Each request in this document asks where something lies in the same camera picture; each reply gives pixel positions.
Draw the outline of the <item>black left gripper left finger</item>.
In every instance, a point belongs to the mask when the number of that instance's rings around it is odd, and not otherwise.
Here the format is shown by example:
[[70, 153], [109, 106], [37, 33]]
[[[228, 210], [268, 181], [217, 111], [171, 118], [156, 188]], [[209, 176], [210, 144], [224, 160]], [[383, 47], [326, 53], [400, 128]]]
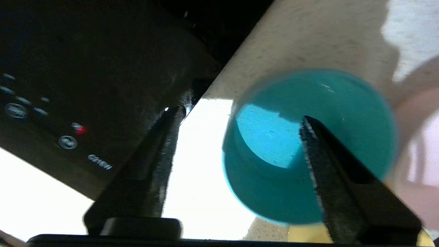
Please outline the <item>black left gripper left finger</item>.
[[164, 111], [122, 169], [84, 215], [90, 236], [97, 236], [110, 218], [160, 217], [175, 155], [182, 105]]

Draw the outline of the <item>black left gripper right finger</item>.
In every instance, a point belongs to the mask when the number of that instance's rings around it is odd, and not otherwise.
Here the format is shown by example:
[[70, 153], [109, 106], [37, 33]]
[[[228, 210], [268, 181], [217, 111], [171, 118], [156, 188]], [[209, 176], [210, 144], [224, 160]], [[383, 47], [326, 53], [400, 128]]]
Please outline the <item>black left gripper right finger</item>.
[[323, 223], [336, 245], [415, 245], [421, 220], [318, 119], [299, 135]]

